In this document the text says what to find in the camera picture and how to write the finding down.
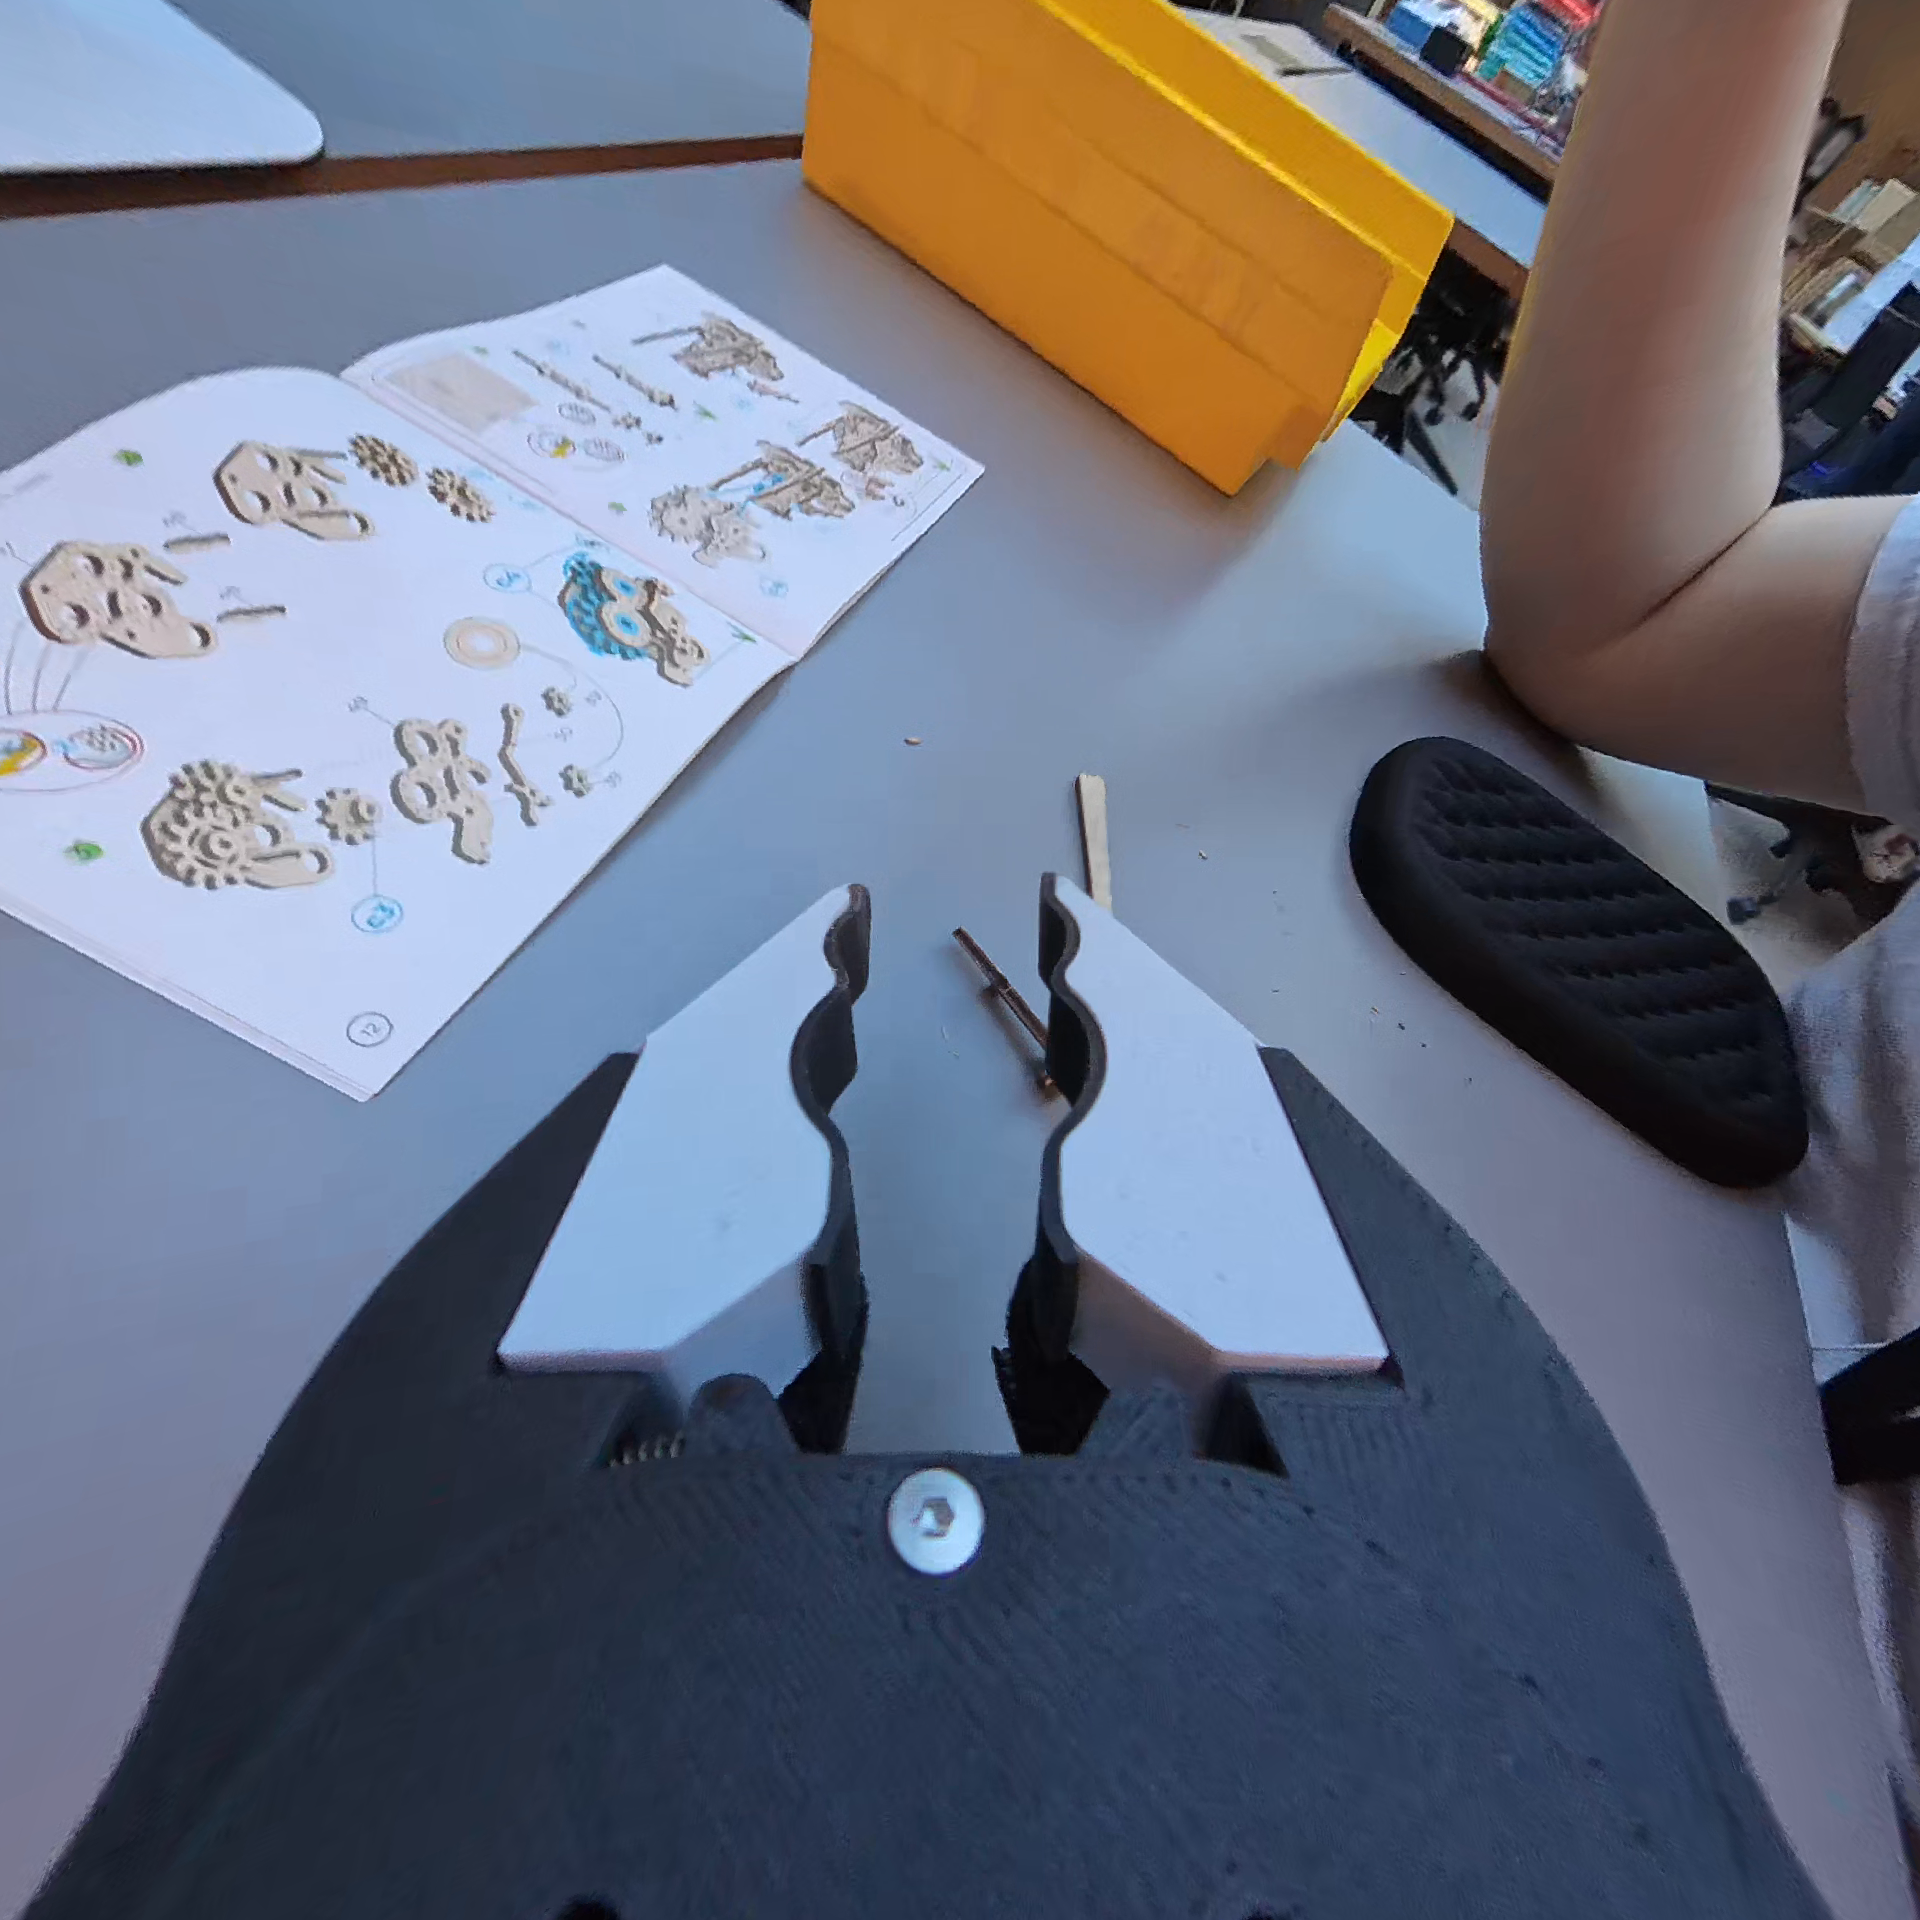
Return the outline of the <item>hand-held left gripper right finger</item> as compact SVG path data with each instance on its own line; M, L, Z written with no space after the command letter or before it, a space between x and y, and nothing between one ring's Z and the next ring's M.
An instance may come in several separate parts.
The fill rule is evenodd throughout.
M1038 1236L995 1370L1014 1444L1082 1448L1171 1390L1190 1444L1245 1377L1371 1377L1387 1343L1258 1034L1066 876L1040 881Z

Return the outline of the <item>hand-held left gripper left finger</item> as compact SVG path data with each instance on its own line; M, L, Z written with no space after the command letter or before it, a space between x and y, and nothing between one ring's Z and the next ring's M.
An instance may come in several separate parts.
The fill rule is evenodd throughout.
M874 900L829 888L640 1045L495 1354L630 1374L674 1414L726 1376L796 1444L848 1440L868 1327L835 1101L856 1073Z

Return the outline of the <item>thin wooden rod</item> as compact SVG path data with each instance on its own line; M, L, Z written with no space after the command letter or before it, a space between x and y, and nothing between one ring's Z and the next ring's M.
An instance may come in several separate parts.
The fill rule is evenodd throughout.
M1048 1071L1048 1024L1040 1017L1040 1012L1020 993L1016 985L1004 968L987 954L983 943L963 926L951 930L951 938L960 948L960 952L971 962L973 970L978 970L981 991L987 1002L996 1005L1005 1021L1016 1028L1027 1045L1034 1052L1031 1077L1045 1097L1055 1097L1061 1090L1055 1087L1051 1071Z

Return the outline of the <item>person's right forearm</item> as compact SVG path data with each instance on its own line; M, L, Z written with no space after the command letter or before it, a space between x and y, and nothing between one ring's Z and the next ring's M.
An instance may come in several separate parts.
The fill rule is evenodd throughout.
M1618 1L1480 480L1485 654L1578 748L1864 808L1855 600L1895 498L1776 505L1784 238L1838 1Z

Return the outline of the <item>black elbow pad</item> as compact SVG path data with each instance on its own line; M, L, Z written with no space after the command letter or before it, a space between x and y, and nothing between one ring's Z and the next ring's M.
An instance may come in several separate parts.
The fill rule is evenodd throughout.
M1418 736L1364 776L1349 846L1407 959L1628 1134L1722 1189L1800 1168L1808 1104L1764 970L1552 791Z

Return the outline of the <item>narrow grey desk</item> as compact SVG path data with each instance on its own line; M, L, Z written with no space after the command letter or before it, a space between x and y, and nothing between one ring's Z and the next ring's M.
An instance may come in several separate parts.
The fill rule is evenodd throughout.
M1442 206L1453 218L1447 249L1508 297L1524 294L1544 206L1519 182L1306 29L1190 7L1179 10Z

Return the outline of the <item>grey desk with brown edge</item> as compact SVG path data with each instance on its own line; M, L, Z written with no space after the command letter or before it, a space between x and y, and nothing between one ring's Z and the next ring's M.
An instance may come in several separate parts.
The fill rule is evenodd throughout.
M168 7L292 92L323 152L5 175L6 218L800 154L810 24L788 4Z

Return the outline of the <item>model instruction booklet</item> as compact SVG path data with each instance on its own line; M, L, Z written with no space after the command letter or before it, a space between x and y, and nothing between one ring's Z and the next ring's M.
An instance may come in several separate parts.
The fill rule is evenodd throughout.
M5 469L5 914L368 1100L981 462L672 266Z

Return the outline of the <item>person's white t-shirt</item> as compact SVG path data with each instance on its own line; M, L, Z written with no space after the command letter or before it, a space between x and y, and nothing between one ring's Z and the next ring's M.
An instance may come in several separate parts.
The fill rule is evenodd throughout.
M1855 604L1845 665L1846 738L1864 812L1917 828L1917 502L1891 522ZM1787 1000L1808 1081L1811 1146L1789 1181L1795 1249L1814 1258L1813 1302L1834 1310L1851 1360L1916 1337L1917 1314L1917 898ZM1916 1472L1840 1490L1858 1615L1887 1726L1891 1778L1916 1839Z

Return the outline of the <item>yellow plastic bin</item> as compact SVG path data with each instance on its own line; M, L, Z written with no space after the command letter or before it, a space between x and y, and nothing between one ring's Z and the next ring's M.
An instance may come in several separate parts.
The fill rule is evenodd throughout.
M1224 495L1333 437L1453 230L1164 1L815 1L802 174Z

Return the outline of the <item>light grey rounded tabletop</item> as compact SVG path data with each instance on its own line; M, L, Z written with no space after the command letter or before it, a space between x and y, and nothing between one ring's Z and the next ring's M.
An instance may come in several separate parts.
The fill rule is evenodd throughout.
M319 119L162 1L2 4L2 174L292 164Z

